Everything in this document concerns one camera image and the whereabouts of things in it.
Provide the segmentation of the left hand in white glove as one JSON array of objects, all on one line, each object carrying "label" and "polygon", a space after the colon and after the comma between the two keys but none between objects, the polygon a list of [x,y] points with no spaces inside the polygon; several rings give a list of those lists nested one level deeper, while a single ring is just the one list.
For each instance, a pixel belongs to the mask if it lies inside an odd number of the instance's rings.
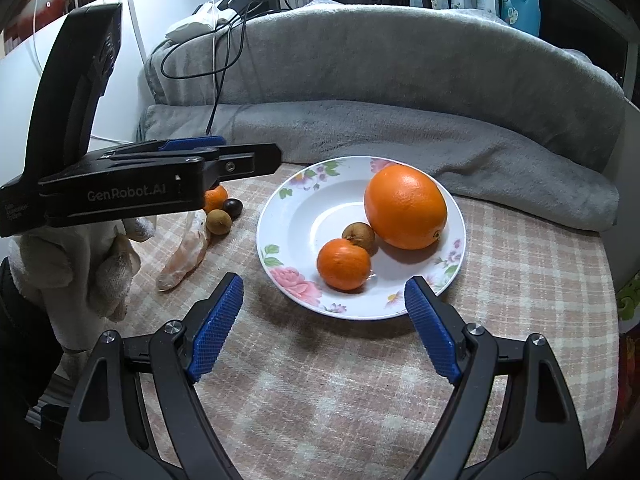
[{"label": "left hand in white glove", "polygon": [[90,350],[107,321],[127,313],[141,261],[134,242],[155,234],[153,217],[50,228],[14,235],[9,266],[18,292],[46,310],[66,352]]}]

